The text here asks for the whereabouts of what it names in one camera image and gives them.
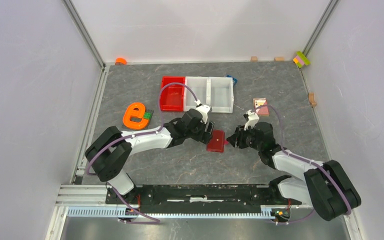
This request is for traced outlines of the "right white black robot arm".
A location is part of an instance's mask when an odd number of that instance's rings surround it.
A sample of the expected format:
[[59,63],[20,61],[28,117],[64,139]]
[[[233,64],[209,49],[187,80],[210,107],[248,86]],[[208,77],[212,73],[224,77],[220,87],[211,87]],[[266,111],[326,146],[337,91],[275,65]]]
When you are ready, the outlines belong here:
[[362,204],[338,161],[313,161],[294,154],[276,142],[270,123],[249,128],[239,125],[226,140],[235,148],[256,150],[266,166],[286,173],[270,182],[268,196],[275,204],[297,200],[311,206],[325,221],[349,214]]

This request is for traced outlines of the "red card holder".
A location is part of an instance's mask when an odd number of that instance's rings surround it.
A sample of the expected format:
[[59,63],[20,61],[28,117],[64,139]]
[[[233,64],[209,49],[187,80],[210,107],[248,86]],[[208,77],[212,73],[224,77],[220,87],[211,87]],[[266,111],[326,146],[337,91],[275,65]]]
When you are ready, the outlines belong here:
[[213,130],[212,138],[206,145],[206,150],[213,153],[223,153],[225,146],[228,144],[229,142],[227,141],[223,130]]

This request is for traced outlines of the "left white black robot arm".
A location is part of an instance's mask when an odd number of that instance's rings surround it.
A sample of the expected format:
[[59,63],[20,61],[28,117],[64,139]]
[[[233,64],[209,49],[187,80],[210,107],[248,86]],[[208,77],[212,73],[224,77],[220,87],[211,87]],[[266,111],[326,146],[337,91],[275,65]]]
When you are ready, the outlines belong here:
[[140,131],[120,131],[116,126],[108,127],[85,151],[90,170],[101,182],[109,183],[125,204],[137,198],[135,184],[123,167],[134,154],[152,149],[168,149],[179,146],[185,140],[208,144],[212,139],[214,122],[208,119],[212,111],[209,105],[201,104],[186,111],[159,127]]

